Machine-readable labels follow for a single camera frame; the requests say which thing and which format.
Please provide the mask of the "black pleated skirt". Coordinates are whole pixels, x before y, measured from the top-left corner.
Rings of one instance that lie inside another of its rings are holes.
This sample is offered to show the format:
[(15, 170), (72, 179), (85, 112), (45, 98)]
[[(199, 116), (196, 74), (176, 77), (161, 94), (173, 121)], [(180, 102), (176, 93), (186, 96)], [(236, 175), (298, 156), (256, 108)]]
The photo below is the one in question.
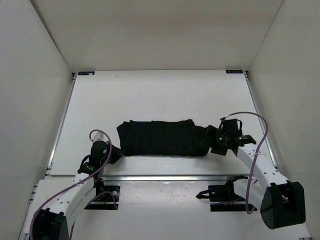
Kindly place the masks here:
[(187, 119), (177, 122), (129, 121), (117, 127), (120, 148), (125, 156), (203, 157), (199, 143), (206, 127)]

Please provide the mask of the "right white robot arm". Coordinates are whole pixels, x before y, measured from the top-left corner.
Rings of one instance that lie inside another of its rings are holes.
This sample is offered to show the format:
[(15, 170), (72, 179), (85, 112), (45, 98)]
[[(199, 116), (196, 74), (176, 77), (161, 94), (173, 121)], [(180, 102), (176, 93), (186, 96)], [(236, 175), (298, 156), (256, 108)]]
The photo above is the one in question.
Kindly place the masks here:
[(199, 192), (197, 199), (209, 199), (213, 206), (244, 199), (245, 209), (258, 210), (271, 230), (305, 223), (303, 186), (290, 181), (266, 159), (254, 138), (243, 134), (242, 121), (224, 119), (219, 127), (209, 125), (200, 145), (209, 145), (211, 153), (222, 156), (231, 150), (250, 173), (229, 176), (224, 185), (211, 185)]

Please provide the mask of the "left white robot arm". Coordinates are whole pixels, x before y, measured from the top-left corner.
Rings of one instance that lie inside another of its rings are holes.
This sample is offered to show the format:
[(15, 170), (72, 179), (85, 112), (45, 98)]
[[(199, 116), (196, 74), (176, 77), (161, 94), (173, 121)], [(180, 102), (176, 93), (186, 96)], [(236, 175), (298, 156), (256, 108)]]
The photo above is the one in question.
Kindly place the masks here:
[(82, 211), (95, 201), (111, 202), (117, 210), (117, 190), (107, 188), (102, 178), (104, 167), (114, 164), (122, 151), (108, 141), (93, 142), (77, 170), (72, 184), (47, 199), (34, 213), (30, 227), (31, 240), (70, 240)]

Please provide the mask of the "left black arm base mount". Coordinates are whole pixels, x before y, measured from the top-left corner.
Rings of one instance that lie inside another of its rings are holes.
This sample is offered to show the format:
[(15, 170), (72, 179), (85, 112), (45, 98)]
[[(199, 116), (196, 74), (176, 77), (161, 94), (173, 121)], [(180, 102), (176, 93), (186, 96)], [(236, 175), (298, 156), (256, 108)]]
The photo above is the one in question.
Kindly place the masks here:
[(121, 184), (119, 182), (100, 185), (96, 197), (84, 208), (85, 210), (110, 210), (119, 208)]

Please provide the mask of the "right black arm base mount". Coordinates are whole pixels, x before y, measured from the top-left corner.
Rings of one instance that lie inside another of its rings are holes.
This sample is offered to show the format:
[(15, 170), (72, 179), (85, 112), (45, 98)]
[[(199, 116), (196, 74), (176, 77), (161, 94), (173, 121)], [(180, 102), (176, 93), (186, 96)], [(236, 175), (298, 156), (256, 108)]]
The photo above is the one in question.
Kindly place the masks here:
[(211, 184), (195, 197), (199, 200), (209, 200), (211, 212), (245, 212), (245, 199), (235, 194), (234, 183), (247, 179), (245, 175), (228, 176), (225, 184)]

